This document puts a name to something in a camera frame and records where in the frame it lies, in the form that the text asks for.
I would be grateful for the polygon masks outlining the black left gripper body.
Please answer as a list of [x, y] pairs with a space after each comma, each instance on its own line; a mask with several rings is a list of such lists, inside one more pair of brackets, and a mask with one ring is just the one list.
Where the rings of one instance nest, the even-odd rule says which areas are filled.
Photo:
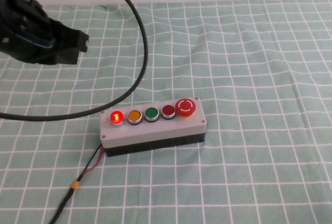
[[1, 52], [16, 60], [59, 64], [59, 26], [36, 0], [1, 0]]

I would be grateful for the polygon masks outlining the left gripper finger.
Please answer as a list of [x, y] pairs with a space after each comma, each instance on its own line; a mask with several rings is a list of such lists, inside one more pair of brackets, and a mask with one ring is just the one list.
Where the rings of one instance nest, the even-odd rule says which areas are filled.
[[77, 48], [67, 48], [58, 50], [52, 56], [53, 65], [65, 64], [76, 65], [80, 51]]
[[67, 27], [59, 21], [54, 23], [54, 37], [59, 49], [76, 49], [80, 52], [88, 50], [89, 35]]

